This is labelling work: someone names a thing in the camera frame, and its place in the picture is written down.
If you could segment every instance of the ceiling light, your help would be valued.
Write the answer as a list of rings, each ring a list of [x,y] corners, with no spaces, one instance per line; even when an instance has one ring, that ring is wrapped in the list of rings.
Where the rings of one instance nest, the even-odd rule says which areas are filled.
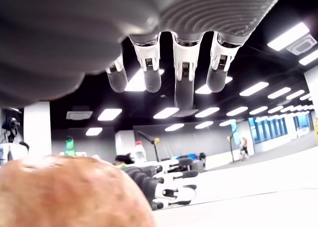
[[[213,121],[207,121],[207,122],[204,122],[202,124],[199,124],[199,125],[195,126],[195,128],[196,129],[203,129],[203,128],[208,127],[208,126],[210,126],[212,124],[213,124]]]
[[[235,123],[235,122],[236,122],[235,119],[230,119],[230,120],[228,120],[228,121],[225,121],[225,122],[223,122],[223,123],[220,123],[220,126],[223,127],[223,126],[226,126],[226,125],[229,125],[229,124],[233,124],[233,123]]]
[[[299,96],[299,95],[301,95],[301,94],[303,94],[303,93],[305,93],[305,91],[304,91],[303,89],[298,90],[297,92],[288,95],[288,96],[286,97],[286,99],[296,98],[297,96]]]
[[[250,115],[254,115],[254,114],[258,114],[258,113],[260,113],[260,112],[263,112],[264,110],[266,110],[266,109],[268,109],[268,107],[267,106],[263,106],[263,107],[260,107],[260,108],[258,108],[258,109],[254,109],[254,110],[252,110],[252,111],[250,111]]]
[[[230,77],[230,76],[227,76],[225,78],[225,84],[229,83],[233,78]],[[198,88],[196,91],[195,91],[196,94],[211,94],[212,91],[210,90],[210,88],[208,87],[207,84],[205,84],[204,86]]]
[[[270,95],[268,96],[268,98],[269,98],[269,99],[275,99],[275,98],[277,98],[278,96],[281,96],[281,95],[283,95],[283,94],[286,94],[287,92],[289,92],[289,91],[291,91],[291,90],[292,90],[292,89],[290,89],[290,88],[288,88],[288,87],[282,88],[282,89],[280,89],[280,90],[278,90],[278,91],[276,91],[276,92],[270,94]]]
[[[105,109],[98,117],[99,121],[111,121],[114,120],[117,115],[123,111],[122,109]]]
[[[290,111],[294,112],[296,110],[301,109],[301,107],[302,107],[301,105],[297,105],[296,107],[291,108]]]
[[[196,91],[195,91],[196,94],[211,94],[212,91],[210,90],[210,88],[208,87],[207,84],[205,84],[204,86],[198,88]]]
[[[287,117],[287,114],[281,114],[281,115],[278,116],[278,119],[282,119],[282,118],[285,118],[285,117]]]
[[[102,128],[89,128],[86,132],[86,136],[96,136],[98,135],[103,129]]]
[[[171,125],[170,127],[166,128],[165,131],[171,132],[171,131],[180,129],[180,128],[182,128],[183,126],[184,126],[184,124],[174,124],[174,125]]]
[[[172,114],[179,111],[179,108],[166,108],[154,116],[154,119],[166,119]]]
[[[164,69],[159,69],[160,75],[164,73]],[[125,91],[145,91],[145,78],[143,69],[139,69],[137,73],[128,82]]]
[[[259,82],[255,85],[253,85],[252,87],[242,91],[240,93],[240,96],[250,96],[251,94],[254,94],[258,91],[260,91],[261,89],[264,89],[265,87],[267,87],[269,84],[267,82]]]
[[[206,110],[203,110],[203,111],[200,112],[200,113],[197,113],[197,114],[195,115],[195,117],[196,117],[196,118],[203,118],[203,117],[206,117],[206,116],[208,116],[208,115],[210,115],[210,114],[213,114],[213,113],[215,113],[215,112],[217,112],[217,111],[219,111],[219,110],[220,110],[220,108],[218,108],[218,107],[208,108],[208,109],[206,109]]]
[[[286,107],[286,108],[284,108],[284,109],[281,109],[281,110],[280,110],[280,112],[284,113],[284,112],[286,112],[286,111],[291,110],[292,108],[294,108],[294,106],[293,106],[293,105],[288,106],[288,107]]]
[[[234,116],[234,115],[237,115],[239,113],[242,113],[244,112],[245,110],[247,110],[248,108],[247,107],[240,107],[240,108],[237,108],[235,110],[232,110],[231,112],[227,113],[227,116]]]
[[[225,84],[229,83],[232,79],[233,79],[232,77],[227,76],[227,77],[225,78]]]
[[[255,122],[259,123],[259,122],[264,121],[264,120],[267,120],[267,119],[268,119],[267,116],[263,116],[263,117],[260,117],[260,118],[255,119]]]
[[[273,109],[268,110],[268,113],[269,113],[269,114],[275,113],[275,112],[277,112],[278,110],[281,110],[282,108],[284,108],[284,106],[277,106],[277,107],[275,107],[275,108],[273,108]]]
[[[284,47],[297,41],[302,36],[309,33],[309,29],[302,22],[289,29],[287,32],[283,33],[279,37],[275,38],[273,41],[267,45],[276,51],[282,50]]]
[[[268,121],[271,121],[271,120],[274,120],[274,119],[278,119],[278,115],[274,115],[274,116],[271,116],[271,117],[269,117],[267,120]]]
[[[304,96],[300,97],[299,99],[300,100],[305,100],[305,99],[308,99],[310,97],[311,97],[311,94],[309,93],[309,94],[305,94]]]
[[[299,63],[305,66],[317,58],[318,58],[318,50],[315,50],[314,52],[310,53],[308,56],[302,58],[299,61]]]

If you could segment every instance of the glass wall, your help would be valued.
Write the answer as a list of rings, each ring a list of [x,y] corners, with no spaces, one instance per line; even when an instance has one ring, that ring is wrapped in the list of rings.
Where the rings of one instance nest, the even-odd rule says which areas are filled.
[[[235,144],[239,145],[239,133],[237,130],[237,124],[236,123],[231,124],[231,128],[232,128],[233,138],[234,138]]]
[[[255,144],[287,134],[285,118],[256,122],[257,118],[259,117],[248,119]]]

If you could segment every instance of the gray robotic palm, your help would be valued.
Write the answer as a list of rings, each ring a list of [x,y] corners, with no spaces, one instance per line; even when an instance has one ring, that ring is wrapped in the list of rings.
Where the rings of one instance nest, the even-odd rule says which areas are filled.
[[[175,106],[192,109],[200,44],[208,31],[214,31],[214,37],[207,86],[213,92],[221,91],[238,49],[277,1],[170,0],[169,4],[165,3],[166,7],[161,7],[160,24],[155,32],[129,36],[144,71],[147,91],[157,92],[161,86],[159,40],[161,32],[165,31],[171,32],[173,38]],[[122,69],[117,69],[117,72],[122,76],[114,83],[124,80],[123,64],[120,67]]]

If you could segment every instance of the water bottle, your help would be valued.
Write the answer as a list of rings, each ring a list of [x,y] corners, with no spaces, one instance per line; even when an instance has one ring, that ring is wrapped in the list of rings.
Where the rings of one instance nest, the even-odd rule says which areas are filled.
[[[147,162],[146,152],[141,141],[136,142],[135,146],[135,163]]]

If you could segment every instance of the white pillar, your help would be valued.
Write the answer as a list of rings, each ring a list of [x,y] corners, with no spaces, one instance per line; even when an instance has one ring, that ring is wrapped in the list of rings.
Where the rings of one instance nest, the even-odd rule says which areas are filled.
[[[318,66],[304,73],[309,92],[312,95],[316,115],[318,113]]]
[[[297,131],[295,127],[294,118],[291,116],[285,117],[285,124],[287,128],[287,135],[290,139],[296,139],[297,138]]]
[[[117,155],[132,153],[135,148],[135,135],[133,130],[122,130],[115,134]]]
[[[254,142],[253,142],[253,137],[252,133],[249,127],[248,121],[242,121],[237,123],[237,131],[238,131],[238,136],[239,140],[242,141],[242,138],[247,139],[247,151],[249,155],[254,154]]]
[[[50,102],[24,108],[23,135],[30,146],[29,156],[37,158],[52,153]]]

